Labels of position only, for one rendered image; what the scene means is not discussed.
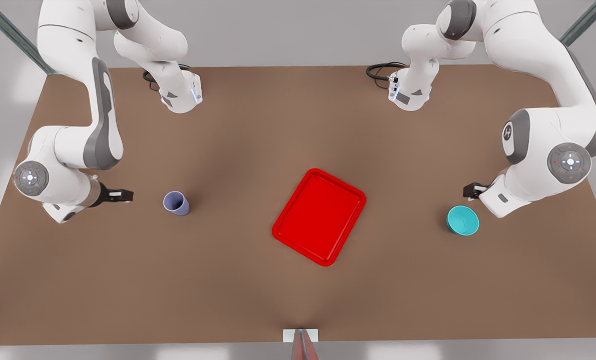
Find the red tray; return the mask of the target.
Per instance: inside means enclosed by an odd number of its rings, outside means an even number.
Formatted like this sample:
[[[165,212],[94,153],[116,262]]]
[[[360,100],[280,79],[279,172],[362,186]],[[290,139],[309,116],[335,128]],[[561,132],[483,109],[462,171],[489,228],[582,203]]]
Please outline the red tray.
[[[273,237],[316,264],[333,265],[366,204],[365,194],[323,170],[305,173]]]

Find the teal bowl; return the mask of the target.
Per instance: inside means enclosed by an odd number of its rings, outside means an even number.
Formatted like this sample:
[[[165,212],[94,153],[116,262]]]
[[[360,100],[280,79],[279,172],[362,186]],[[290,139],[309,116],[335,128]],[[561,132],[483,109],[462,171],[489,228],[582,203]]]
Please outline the teal bowl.
[[[480,219],[471,208],[458,205],[449,210],[446,216],[446,225],[454,234],[470,236],[480,228]]]

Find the lavender cup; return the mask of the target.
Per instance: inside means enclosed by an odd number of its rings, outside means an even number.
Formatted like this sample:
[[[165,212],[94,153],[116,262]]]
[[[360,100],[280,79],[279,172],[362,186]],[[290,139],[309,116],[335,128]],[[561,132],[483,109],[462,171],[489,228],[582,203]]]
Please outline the lavender cup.
[[[190,212],[190,205],[187,198],[179,192],[172,191],[163,198],[163,207],[172,214],[184,216]]]

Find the silver frame post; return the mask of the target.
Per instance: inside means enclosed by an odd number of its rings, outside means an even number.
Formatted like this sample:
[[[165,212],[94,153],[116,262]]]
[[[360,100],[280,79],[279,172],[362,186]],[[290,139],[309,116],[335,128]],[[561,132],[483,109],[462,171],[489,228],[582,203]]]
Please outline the silver frame post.
[[[560,37],[560,42],[571,46],[588,28],[596,21],[596,0],[586,9],[579,18]]]
[[[292,343],[291,360],[320,360],[314,342],[319,341],[318,329],[284,329],[283,342]]]
[[[40,56],[39,50],[0,10],[0,31],[47,75],[58,75]]]

